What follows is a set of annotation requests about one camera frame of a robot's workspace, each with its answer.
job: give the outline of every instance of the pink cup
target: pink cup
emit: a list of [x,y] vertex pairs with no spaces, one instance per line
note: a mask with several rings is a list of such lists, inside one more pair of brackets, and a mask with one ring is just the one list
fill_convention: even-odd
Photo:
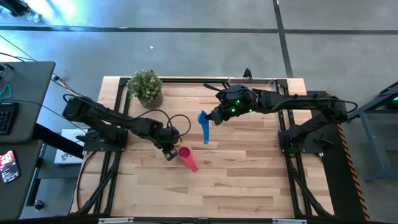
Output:
[[198,170],[189,147],[180,146],[180,149],[178,150],[178,157],[184,161],[192,171],[196,172]]

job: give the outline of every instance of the gray floor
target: gray floor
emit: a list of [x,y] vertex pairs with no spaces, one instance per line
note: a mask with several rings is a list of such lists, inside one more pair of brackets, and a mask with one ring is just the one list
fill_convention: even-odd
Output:
[[[3,11],[0,25],[93,26],[158,28],[276,29],[272,0],[30,0],[44,19],[35,24]],[[279,0],[286,29],[395,30],[395,0]],[[53,60],[55,73],[84,95],[97,99],[102,77],[128,75],[141,68],[160,75],[241,76],[246,67],[255,77],[286,77],[278,34],[217,34],[167,32],[34,32],[2,30],[0,35],[37,60]],[[360,105],[397,81],[398,35],[287,34],[295,78],[308,90],[330,90]],[[0,51],[25,56],[0,39]],[[0,57],[1,61],[9,60]],[[61,113],[64,90],[51,84],[45,105]],[[39,122],[54,131],[71,128],[43,110]],[[358,121],[344,124],[359,176],[374,170],[364,132]],[[67,213],[74,182],[42,184],[39,198],[62,204],[23,217]],[[59,192],[46,189],[59,186]],[[361,183],[372,220],[396,222],[398,179]]]

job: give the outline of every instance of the computer keyboard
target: computer keyboard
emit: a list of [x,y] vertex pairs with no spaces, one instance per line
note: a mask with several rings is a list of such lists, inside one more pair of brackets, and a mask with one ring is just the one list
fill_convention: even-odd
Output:
[[11,133],[18,115],[19,103],[0,103],[0,135]]

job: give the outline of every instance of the wooden tabletop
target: wooden tabletop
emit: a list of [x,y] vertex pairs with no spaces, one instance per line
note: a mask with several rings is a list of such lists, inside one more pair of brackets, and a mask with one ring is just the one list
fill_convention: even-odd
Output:
[[[104,77],[99,103],[113,108],[120,77]],[[304,80],[287,79],[291,95],[305,95]],[[251,88],[272,90],[273,85],[246,84]],[[210,126],[210,142],[203,143],[197,116],[209,113],[219,104],[216,92],[201,83],[164,83],[164,102],[159,108],[169,116],[187,115],[192,128],[183,145],[191,146],[199,170],[192,172],[179,159],[166,161],[162,152],[146,140],[129,134],[122,153],[113,201],[112,216],[130,217],[294,217],[284,156],[280,153],[277,113],[249,113]],[[120,106],[123,110],[124,100]],[[130,102],[129,115],[137,116],[146,109],[138,99]],[[147,117],[166,124],[160,112]],[[311,118],[309,111],[294,111],[297,124]],[[188,128],[185,118],[172,120],[180,133]],[[303,154],[308,188],[324,208],[333,213],[325,171],[321,160]],[[98,185],[104,153],[97,153],[81,178],[80,200],[83,204]],[[108,188],[103,197],[106,203]],[[304,212],[302,193],[298,190]],[[76,200],[71,212],[76,210]]]

